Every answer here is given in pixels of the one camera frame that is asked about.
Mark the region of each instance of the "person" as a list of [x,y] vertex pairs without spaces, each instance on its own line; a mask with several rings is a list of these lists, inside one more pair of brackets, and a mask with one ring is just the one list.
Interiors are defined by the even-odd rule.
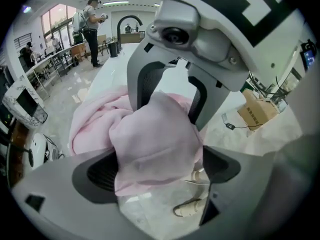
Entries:
[[86,26],[83,28],[84,38],[87,40],[91,51],[91,63],[94,68],[99,68],[102,64],[98,63],[98,40],[97,32],[99,23],[106,20],[105,17],[96,17],[95,8],[98,0],[89,0],[83,9],[83,16],[86,19]]
[[52,45],[55,48],[55,52],[61,51],[62,48],[61,48],[61,44],[60,44],[60,41],[58,40],[58,38],[55,38],[55,36],[52,35],[51,39],[52,39]]
[[130,34],[131,31],[132,31],[132,27],[130,26],[129,23],[127,23],[126,26],[124,27],[124,32],[125,32],[126,34]]
[[73,42],[75,45],[81,44],[84,42],[84,38],[82,36],[82,31],[79,32],[72,32]]
[[35,62],[31,60],[31,54],[33,53],[31,47],[32,43],[29,41],[26,43],[26,46],[20,50],[20,54],[23,57],[25,64],[29,69],[35,65]]

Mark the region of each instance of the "pink cloth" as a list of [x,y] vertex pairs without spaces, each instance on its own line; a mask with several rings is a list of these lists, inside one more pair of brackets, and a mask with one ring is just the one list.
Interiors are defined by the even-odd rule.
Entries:
[[147,105],[133,112],[126,86],[109,90],[75,110],[70,153],[98,155],[114,147],[117,196],[172,183],[190,174],[202,156],[202,140],[189,121],[189,109],[189,99],[155,92]]

